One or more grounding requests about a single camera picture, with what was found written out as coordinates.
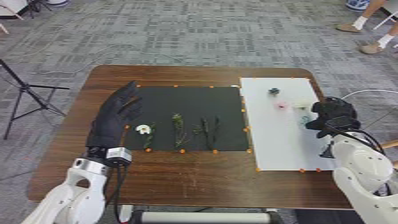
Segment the small plant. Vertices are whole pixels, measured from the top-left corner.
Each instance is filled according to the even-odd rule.
[[[145,135],[145,149],[150,149],[150,146],[154,144],[154,137],[155,137],[155,130],[157,130],[157,124],[154,123],[152,126],[143,124],[136,131]]]
[[[173,115],[173,124],[175,124],[175,135],[177,135],[177,149],[184,146],[184,144],[191,141],[187,140],[187,132],[184,129],[184,116],[182,114]]]

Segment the small toy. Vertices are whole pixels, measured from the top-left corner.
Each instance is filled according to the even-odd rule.
[[[285,110],[289,108],[289,103],[282,102],[276,104],[276,106],[280,110]]]
[[[282,90],[278,89],[278,88],[273,88],[271,90],[269,90],[269,93],[271,93],[271,95],[278,95],[280,93],[282,93]]]

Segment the black cable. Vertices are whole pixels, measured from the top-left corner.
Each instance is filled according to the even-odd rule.
[[[326,126],[328,126],[328,128],[338,133],[338,134],[342,134],[347,138],[351,138],[351,139],[354,139],[354,140],[358,140],[374,150],[377,150],[376,149],[376,147],[372,146],[372,144],[365,141],[365,140],[361,140],[358,137],[354,137],[353,135],[349,135],[347,134],[347,132],[345,131],[342,131],[340,129],[337,129],[328,123],[326,123]]]
[[[109,183],[113,180],[113,176],[115,176],[115,170],[111,170],[111,174],[109,174],[109,178],[107,178],[107,182],[106,182],[106,186],[104,186],[104,195],[107,195]]]
[[[212,207],[207,207],[207,208],[196,210],[194,212],[203,212],[203,211],[209,210],[209,209],[212,209]]]
[[[127,179],[129,167],[125,166],[125,174],[122,176],[122,166],[118,166],[118,189],[116,189],[116,199],[115,199],[115,215],[120,224],[123,224],[120,219],[120,197],[122,197],[122,186]]]
[[[115,199],[115,215],[116,215],[116,220],[118,223],[122,223],[122,217],[120,217],[120,196],[122,196],[122,166],[116,168],[118,172],[118,187],[116,187],[116,199]]]
[[[31,174],[33,172],[35,172],[35,170],[27,171],[27,172],[24,172],[24,173],[20,173],[20,174],[15,174],[13,176],[4,177],[4,178],[0,179],[0,181],[10,180],[10,179],[20,177],[22,175]]]
[[[125,167],[125,175],[123,175],[123,178],[122,178],[122,182],[120,182],[120,179],[118,179],[118,184],[116,184],[116,190],[115,190],[115,193],[109,197],[109,201],[107,201],[107,204],[106,204],[106,207],[109,206],[111,202],[115,201],[115,198],[116,198],[116,195],[118,195],[118,190],[122,189],[122,185],[123,185],[123,182],[125,182],[125,179],[127,179],[127,175],[129,175],[129,168]]]
[[[374,138],[374,136],[370,135],[370,133],[367,131],[363,131],[363,130],[353,130],[353,131],[354,132],[360,132],[360,133],[363,133],[367,135],[367,137],[372,139],[372,141],[374,141],[374,143],[377,145],[377,148],[379,148],[381,153],[386,155],[383,145],[381,145],[377,139]]]

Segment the carpeted floor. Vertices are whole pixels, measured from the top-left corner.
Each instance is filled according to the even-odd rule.
[[[54,13],[43,9],[36,19],[27,14],[26,21],[3,21],[11,34],[0,33],[0,56],[26,81],[72,88],[54,98],[67,112],[100,64],[301,67],[314,72],[326,95],[398,90],[397,50],[374,56],[358,52],[388,32],[392,24],[372,30],[386,15],[377,13],[361,34],[335,30],[335,24],[358,16],[344,0],[74,1]],[[17,94],[3,80],[0,131]],[[395,94],[361,94],[349,101],[379,140],[398,139]],[[26,98],[22,111],[35,107]],[[36,207],[27,186],[61,123],[52,113],[36,113],[19,120],[10,140],[0,140],[0,223],[19,223]],[[397,149],[388,154],[398,159]],[[283,213],[296,223],[292,211]],[[111,216],[104,223],[113,223]]]

